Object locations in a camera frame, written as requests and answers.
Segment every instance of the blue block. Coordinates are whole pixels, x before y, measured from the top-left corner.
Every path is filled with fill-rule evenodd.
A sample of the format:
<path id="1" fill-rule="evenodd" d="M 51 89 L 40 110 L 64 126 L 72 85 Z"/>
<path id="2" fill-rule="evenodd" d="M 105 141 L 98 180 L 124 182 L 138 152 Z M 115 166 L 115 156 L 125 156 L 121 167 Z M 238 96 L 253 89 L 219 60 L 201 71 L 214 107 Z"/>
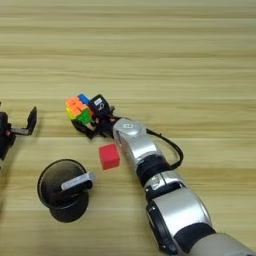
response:
<path id="1" fill-rule="evenodd" d="M 79 100 L 82 101 L 83 104 L 86 104 L 86 105 L 89 104 L 90 100 L 84 94 L 78 95 L 78 98 L 79 98 Z"/>

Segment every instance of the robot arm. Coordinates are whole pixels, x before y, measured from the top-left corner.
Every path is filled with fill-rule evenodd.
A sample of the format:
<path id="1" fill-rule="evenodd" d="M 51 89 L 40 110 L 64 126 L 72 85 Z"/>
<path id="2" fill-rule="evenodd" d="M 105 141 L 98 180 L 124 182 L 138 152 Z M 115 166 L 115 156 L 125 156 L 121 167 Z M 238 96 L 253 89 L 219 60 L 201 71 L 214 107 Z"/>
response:
<path id="1" fill-rule="evenodd" d="M 159 250 L 179 256 L 255 256 L 240 242 L 212 228 L 202 201 L 171 168 L 139 122 L 119 119 L 114 139 L 144 187 L 147 216 Z"/>

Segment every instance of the red cube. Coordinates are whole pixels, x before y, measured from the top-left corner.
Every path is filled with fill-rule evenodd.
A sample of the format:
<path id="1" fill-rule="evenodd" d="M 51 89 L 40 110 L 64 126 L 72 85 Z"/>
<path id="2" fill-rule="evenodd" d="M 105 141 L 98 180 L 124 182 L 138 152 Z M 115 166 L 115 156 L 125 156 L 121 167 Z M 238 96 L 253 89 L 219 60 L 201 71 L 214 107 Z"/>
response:
<path id="1" fill-rule="evenodd" d="M 115 144 L 100 147 L 99 155 L 103 170 L 118 167 L 120 164 L 120 156 Z"/>

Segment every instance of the wooden table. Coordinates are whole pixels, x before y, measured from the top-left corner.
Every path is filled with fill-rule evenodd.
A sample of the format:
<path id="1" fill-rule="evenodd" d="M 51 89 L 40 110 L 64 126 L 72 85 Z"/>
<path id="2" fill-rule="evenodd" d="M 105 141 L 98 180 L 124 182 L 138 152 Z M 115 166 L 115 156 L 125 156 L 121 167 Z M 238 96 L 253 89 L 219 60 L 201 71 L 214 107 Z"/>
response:
<path id="1" fill-rule="evenodd" d="M 253 0 L 2 0 L 1 110 L 15 127 L 34 105 L 39 118 L 1 173 L 0 255 L 160 255 L 124 156 L 103 172 L 98 148 L 111 140 L 90 142 L 66 117 L 65 100 L 81 92 L 178 143 L 179 173 L 215 228 L 256 250 L 255 13 Z M 55 221 L 36 191 L 61 158 L 97 174 L 72 224 Z"/>

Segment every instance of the black cup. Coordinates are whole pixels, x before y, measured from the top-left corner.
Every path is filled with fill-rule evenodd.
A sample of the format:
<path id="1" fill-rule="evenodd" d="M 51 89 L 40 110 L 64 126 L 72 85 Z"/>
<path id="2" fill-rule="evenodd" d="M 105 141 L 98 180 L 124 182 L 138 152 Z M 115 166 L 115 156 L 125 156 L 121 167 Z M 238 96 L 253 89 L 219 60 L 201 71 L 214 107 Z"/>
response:
<path id="1" fill-rule="evenodd" d="M 37 192 L 41 202 L 49 208 L 52 216 L 60 222 L 73 222 L 79 219 L 87 209 L 89 195 L 87 190 L 65 201 L 56 201 L 56 194 L 61 191 L 61 184 L 86 173 L 77 161 L 61 159 L 51 163 L 42 172 Z"/>

